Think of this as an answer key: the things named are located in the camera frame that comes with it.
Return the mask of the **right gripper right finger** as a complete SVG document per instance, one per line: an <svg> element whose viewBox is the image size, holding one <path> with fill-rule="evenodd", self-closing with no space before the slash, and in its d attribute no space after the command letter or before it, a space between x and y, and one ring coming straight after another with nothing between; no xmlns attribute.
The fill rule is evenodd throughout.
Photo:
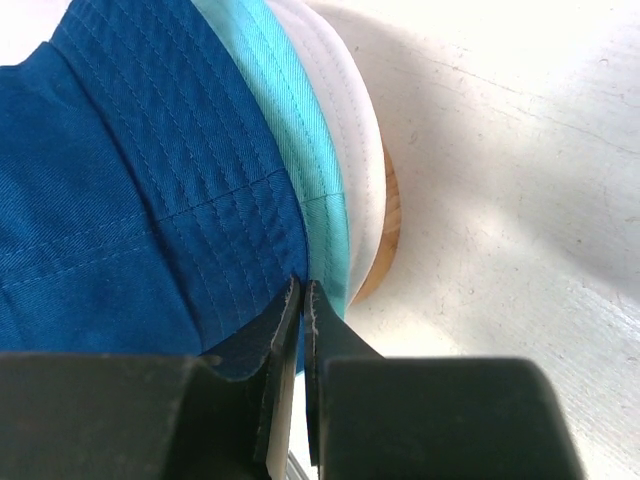
<svg viewBox="0 0 640 480"><path fill-rule="evenodd" d="M386 358L304 301L311 463L323 479L580 479L542 370L514 357Z"/></svg>

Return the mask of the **teal bucket hat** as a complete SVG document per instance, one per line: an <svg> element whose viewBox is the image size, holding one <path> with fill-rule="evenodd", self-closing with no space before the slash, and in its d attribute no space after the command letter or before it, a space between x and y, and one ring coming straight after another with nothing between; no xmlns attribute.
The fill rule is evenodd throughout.
<svg viewBox="0 0 640 480"><path fill-rule="evenodd" d="M339 316L347 307L350 238L337 153L299 56L264 1L198 1L254 95L281 153L308 238L309 276Z"/></svg>

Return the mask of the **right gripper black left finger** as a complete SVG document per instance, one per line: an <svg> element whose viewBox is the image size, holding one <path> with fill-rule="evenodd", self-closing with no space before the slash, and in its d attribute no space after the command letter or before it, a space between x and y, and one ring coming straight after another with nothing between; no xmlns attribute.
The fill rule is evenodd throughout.
<svg viewBox="0 0 640 480"><path fill-rule="evenodd" d="M194 356L1 358L5 479L281 479L301 288Z"/></svg>

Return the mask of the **blue bucket hat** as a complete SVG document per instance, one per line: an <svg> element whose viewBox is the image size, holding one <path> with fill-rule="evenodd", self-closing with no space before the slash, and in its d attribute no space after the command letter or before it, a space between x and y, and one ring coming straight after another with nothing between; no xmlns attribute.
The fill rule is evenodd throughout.
<svg viewBox="0 0 640 480"><path fill-rule="evenodd" d="M200 355L307 278L298 200L189 1L74 1L1 70L1 347Z"/></svg>

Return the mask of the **white bucket hat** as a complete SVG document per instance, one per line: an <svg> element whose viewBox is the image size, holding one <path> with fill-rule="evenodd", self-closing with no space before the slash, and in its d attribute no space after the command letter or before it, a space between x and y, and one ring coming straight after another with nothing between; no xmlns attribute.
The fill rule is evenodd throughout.
<svg viewBox="0 0 640 480"><path fill-rule="evenodd" d="M386 171L379 125L354 58L334 28L302 1L270 1L301 60L339 161L351 241L347 302L369 275L386 211Z"/></svg>

